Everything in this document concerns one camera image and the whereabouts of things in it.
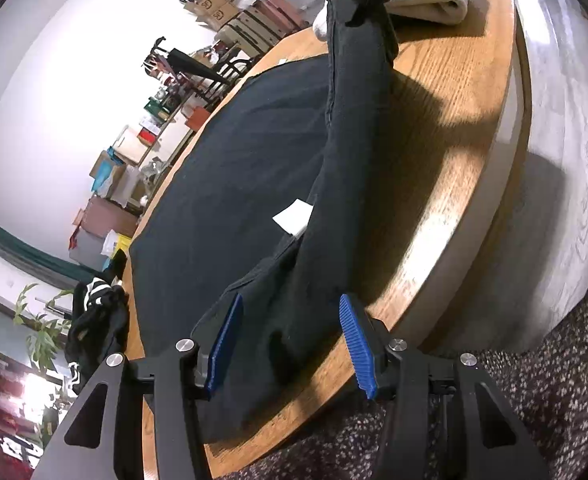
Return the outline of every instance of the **gray wood floor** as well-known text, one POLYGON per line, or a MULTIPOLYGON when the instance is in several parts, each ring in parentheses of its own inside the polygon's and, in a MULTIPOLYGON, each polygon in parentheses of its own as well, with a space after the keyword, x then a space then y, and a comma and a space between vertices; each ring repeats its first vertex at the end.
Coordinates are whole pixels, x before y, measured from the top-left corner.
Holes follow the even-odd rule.
POLYGON ((516 3, 533 95, 522 184, 447 348, 531 348, 588 285, 588 17, 576 0, 516 3))

